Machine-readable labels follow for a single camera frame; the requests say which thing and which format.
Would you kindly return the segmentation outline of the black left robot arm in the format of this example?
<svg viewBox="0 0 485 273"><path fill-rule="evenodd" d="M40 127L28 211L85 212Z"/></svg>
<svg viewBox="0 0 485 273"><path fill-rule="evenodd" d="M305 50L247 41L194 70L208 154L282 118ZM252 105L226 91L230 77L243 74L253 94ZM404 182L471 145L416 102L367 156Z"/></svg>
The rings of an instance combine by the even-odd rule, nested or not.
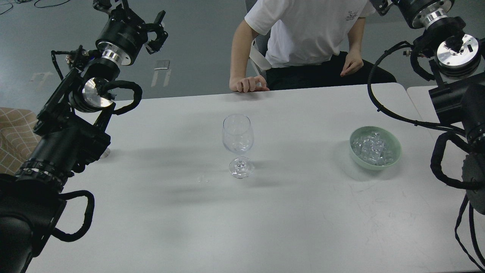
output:
<svg viewBox="0 0 485 273"><path fill-rule="evenodd" d="M41 137L14 175L1 174L1 272L24 273L50 237L74 242L90 229L95 197L87 190L63 193L67 180L99 160L111 143L113 115L135 109L142 88L118 80L142 47L159 52L168 38L160 11L146 23L128 1L95 0L108 15L94 50L51 52L61 82L39 112L34 133Z"/></svg>

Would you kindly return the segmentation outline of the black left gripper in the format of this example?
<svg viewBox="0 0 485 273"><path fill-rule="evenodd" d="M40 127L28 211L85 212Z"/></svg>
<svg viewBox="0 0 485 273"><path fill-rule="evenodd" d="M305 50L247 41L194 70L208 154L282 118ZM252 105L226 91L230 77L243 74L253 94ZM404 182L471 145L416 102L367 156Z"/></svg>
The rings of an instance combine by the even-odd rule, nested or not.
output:
<svg viewBox="0 0 485 273"><path fill-rule="evenodd" d="M138 54L148 40L147 33L155 33L156 38L145 44L148 54L155 54L163 47L168 38L163 19L166 11L160 11L153 23L145 23L128 5L127 0L94 0L92 6L95 10L108 14L109 20L95 42L96 48L101 52L114 47L121 50L121 65L132 65Z"/></svg>

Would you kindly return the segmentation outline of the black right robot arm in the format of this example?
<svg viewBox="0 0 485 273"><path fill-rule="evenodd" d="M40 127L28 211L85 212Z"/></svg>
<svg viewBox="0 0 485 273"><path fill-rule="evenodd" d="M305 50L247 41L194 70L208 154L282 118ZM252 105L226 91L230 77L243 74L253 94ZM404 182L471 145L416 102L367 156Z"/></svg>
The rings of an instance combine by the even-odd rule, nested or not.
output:
<svg viewBox="0 0 485 273"><path fill-rule="evenodd" d="M424 29L412 43L397 43L374 63L367 82L368 95L377 111L393 119L442 131L435 141L430 169L445 185L466 191L455 229L459 228L462 216L468 210L468 226L475 252L475 256L469 254L468 257L484 272L484 255L474 225L474 213L484 214L485 88L484 73L475 74L484 59L484 39L466 34L463 19L447 15L454 5L453 0L372 0L371 4L381 16L396 6L409 28ZM395 114L373 94L371 80L378 65L391 53L404 48L409 48L407 55L413 71L438 85L429 90L438 123ZM441 163L448 142L466 152L461 180L450 178L443 172Z"/></svg>

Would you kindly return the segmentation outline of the person's right hand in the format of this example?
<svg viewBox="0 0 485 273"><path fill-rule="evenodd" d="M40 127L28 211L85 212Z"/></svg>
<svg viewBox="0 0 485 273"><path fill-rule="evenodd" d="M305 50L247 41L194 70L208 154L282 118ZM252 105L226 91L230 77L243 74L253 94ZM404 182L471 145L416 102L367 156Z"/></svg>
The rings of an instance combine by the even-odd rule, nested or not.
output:
<svg viewBox="0 0 485 273"><path fill-rule="evenodd" d="M270 91L266 79L261 75L246 78L231 78L229 80L229 88L233 92L241 93Z"/></svg>

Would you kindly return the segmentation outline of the person's left hand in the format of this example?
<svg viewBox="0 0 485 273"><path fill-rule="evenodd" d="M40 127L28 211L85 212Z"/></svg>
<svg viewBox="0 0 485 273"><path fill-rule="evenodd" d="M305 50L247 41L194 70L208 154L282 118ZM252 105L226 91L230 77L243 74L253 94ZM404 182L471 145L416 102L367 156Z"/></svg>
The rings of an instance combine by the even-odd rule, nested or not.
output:
<svg viewBox="0 0 485 273"><path fill-rule="evenodd" d="M361 52L358 50L350 50L345 57L344 66L340 76L345 77L354 74L359 69L362 69L363 66L364 62Z"/></svg>

